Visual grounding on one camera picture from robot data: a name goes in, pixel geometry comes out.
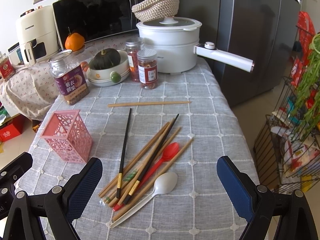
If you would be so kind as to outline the light bamboo chopstick green print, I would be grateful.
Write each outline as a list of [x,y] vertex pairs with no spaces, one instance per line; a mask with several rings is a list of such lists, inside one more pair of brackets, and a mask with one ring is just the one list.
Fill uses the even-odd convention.
[[[129,170],[126,174],[122,176],[122,182],[121,182],[121,189],[123,188],[123,180],[126,176],[128,176],[133,170],[137,169],[140,164],[143,164],[142,169],[138,171],[136,176],[131,180],[129,187],[125,191],[125,193],[118,199],[115,206],[123,206],[125,203],[127,203],[130,198],[133,196],[133,194],[137,191],[136,187],[138,186],[139,182],[142,180],[146,172],[151,167],[153,161],[157,159],[157,157],[162,153],[164,148],[171,143],[171,141],[176,137],[176,135],[179,133],[181,128],[179,127],[172,135],[171,137],[168,137],[168,134],[170,133],[171,129],[173,127],[173,123],[170,122],[169,125],[166,127],[162,135],[155,141],[155,143],[149,148],[149,150],[140,158],[139,161],[136,162],[136,164]],[[104,204],[104,198],[108,196],[109,194],[114,193],[114,191],[117,191],[117,186],[112,187],[102,198]]]

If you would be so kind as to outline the pink perforated utensil basket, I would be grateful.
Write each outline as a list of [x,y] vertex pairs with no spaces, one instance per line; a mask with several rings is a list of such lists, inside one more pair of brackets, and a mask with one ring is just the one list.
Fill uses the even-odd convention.
[[53,112],[40,138],[62,160],[70,163],[88,162],[93,140],[79,110]]

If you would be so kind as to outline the white plastic spoon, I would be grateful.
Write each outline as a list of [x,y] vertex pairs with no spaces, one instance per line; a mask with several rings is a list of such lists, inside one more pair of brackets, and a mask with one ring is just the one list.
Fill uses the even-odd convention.
[[137,211],[139,211],[144,205],[146,205],[150,200],[152,200],[153,197],[155,197],[158,194],[167,194],[171,192],[178,180],[178,175],[175,172],[166,172],[162,175],[160,175],[153,185],[153,191],[146,196],[143,200],[141,200],[138,204],[133,206],[129,211],[124,213],[120,218],[118,218],[115,222],[113,222],[110,225],[110,228],[114,228],[130,218],[132,215],[134,215]]

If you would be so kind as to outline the red plastic spoon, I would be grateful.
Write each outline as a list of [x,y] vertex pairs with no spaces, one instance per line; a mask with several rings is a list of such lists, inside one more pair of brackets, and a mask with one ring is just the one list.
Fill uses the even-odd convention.
[[170,161],[179,151],[178,142],[170,143],[162,152],[161,158],[146,172],[142,180],[139,182],[136,190],[138,190],[148,179],[149,177],[161,166],[165,161]]

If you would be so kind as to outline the lone wooden chopstick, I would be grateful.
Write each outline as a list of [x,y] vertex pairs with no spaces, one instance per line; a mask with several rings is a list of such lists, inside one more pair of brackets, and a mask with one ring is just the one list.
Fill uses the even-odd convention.
[[131,106],[156,106],[156,105],[181,105],[181,104],[190,104],[190,101],[164,101],[164,102],[128,102],[128,103],[114,103],[108,104],[109,108],[111,107],[131,107]]

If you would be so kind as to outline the black chopstick gold band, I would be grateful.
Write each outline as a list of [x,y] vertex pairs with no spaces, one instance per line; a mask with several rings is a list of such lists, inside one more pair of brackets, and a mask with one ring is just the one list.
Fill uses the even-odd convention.
[[120,159],[118,179],[117,179],[117,191],[116,191],[116,198],[117,199],[119,199],[121,197],[121,182],[122,182],[122,176],[123,176],[123,170],[124,170],[124,160],[125,160],[127,139],[129,136],[131,112],[132,112],[132,108],[129,109],[129,115],[128,115],[128,119],[127,119],[126,130],[125,130],[125,137],[124,137],[123,147],[122,147],[122,152],[121,152],[121,159]]

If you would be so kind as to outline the green leafy vegetables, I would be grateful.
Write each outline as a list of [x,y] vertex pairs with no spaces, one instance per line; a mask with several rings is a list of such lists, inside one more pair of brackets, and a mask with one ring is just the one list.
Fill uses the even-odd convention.
[[307,100],[311,98],[311,89],[315,84],[318,85],[318,90],[313,105],[304,113],[293,132],[294,135],[298,133],[301,136],[301,141],[304,141],[319,124],[319,34],[312,38],[309,48],[311,49],[308,56],[309,64],[297,87],[297,97],[292,115],[296,115],[306,106]]

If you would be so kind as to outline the purple label nut jar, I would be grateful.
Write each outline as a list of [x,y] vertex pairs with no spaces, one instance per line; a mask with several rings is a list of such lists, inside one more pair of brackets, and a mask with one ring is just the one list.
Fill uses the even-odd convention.
[[57,88],[68,105],[76,104],[89,94],[80,62],[72,50],[66,49],[57,53],[48,64]]

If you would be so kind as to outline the grey checked tablecloth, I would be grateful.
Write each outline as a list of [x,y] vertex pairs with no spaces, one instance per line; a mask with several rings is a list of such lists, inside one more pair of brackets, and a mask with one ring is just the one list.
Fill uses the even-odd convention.
[[[217,173],[217,160],[226,155],[237,168],[257,181],[245,137],[208,64],[179,75],[159,74],[148,90],[125,80],[111,87],[89,88],[74,108],[93,139],[91,156],[103,163],[103,176],[74,227],[81,239],[239,239],[246,221],[240,218]],[[108,104],[190,101],[190,104],[111,107]],[[126,161],[130,161],[171,119],[181,128],[175,141],[193,142],[173,163],[178,175],[174,190],[153,198],[116,228],[99,192],[118,174],[129,109],[132,108]]]

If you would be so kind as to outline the clear glass jar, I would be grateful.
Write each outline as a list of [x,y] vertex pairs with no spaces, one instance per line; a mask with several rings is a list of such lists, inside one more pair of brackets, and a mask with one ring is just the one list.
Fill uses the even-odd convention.
[[95,46],[83,46],[81,49],[74,51],[74,56],[80,62],[82,71],[85,73],[89,68],[90,61],[97,55],[98,50]]

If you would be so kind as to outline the orange tangerine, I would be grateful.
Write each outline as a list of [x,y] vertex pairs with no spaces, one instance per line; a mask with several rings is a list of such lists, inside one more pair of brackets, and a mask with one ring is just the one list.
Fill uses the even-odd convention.
[[79,33],[71,32],[68,28],[69,35],[65,41],[65,48],[72,51],[80,50],[85,44],[85,38]]

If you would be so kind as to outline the green kabocha squash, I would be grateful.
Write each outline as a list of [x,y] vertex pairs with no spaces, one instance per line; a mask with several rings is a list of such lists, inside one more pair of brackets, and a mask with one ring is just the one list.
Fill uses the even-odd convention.
[[115,67],[120,64],[120,53],[113,48],[101,50],[90,61],[89,67],[93,70],[105,70]]

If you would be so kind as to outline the goji berry jar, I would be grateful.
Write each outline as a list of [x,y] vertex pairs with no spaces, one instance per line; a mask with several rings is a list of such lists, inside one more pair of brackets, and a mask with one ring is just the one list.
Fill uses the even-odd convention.
[[144,40],[141,37],[133,37],[126,41],[126,52],[130,68],[131,79],[139,82],[137,53],[144,48]]

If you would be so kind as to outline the dark grey refrigerator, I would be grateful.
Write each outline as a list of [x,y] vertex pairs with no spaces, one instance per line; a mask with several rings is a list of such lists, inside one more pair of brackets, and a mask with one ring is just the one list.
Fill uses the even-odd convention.
[[251,73],[210,61],[230,106],[277,86],[297,33],[301,0],[180,0],[178,15],[202,23],[201,43],[254,61]]

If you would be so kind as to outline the white electric cooking pot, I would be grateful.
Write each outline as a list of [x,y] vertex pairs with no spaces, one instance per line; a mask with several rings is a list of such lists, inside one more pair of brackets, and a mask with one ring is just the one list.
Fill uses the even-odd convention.
[[200,43],[198,20],[184,17],[165,17],[136,24],[139,36],[144,39],[145,48],[157,51],[158,71],[161,73],[181,73],[197,64],[202,56],[222,62],[246,72],[252,72],[251,59],[219,50],[213,42]]

